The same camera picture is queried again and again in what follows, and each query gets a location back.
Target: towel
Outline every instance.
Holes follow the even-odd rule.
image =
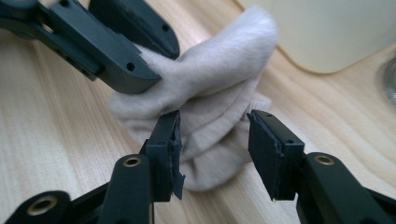
[[[270,15],[251,7],[175,61],[138,46],[163,79],[137,95],[114,93],[109,111],[143,144],[160,115],[179,110],[185,188],[213,189],[251,161],[246,113],[265,111],[271,104],[255,89],[276,39]]]

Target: white plastic container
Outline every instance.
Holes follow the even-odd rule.
[[[278,45],[312,72],[337,72],[396,42],[396,0],[237,1],[269,11]]]

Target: tabletop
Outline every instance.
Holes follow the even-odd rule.
[[[215,35],[243,9],[233,0],[147,1],[174,28],[181,51]],[[305,142],[339,158],[364,187],[396,198],[396,107],[381,71],[389,46],[333,74],[309,73],[276,49],[258,91]],[[139,146],[106,110],[113,90],[90,82],[37,41],[0,31],[0,222],[37,193],[72,199],[106,183]],[[299,223],[295,202],[270,201],[247,164],[227,184],[156,203],[157,223]]]

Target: cloth fold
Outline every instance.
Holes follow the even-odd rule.
[[[158,117],[178,109],[185,188],[214,188],[249,161],[246,113],[251,108],[267,110],[271,104],[255,89],[275,45],[273,20],[251,7],[175,61],[139,47],[142,58],[163,79],[138,95],[115,93],[109,111],[143,144]]]

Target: crumpled fabric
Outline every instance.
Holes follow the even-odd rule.
[[[179,110],[184,187],[213,189],[251,161],[246,113],[271,104],[255,89],[276,39],[270,15],[251,7],[175,61],[139,47],[149,68],[163,79],[137,95],[114,93],[109,111],[143,144],[160,115]]]

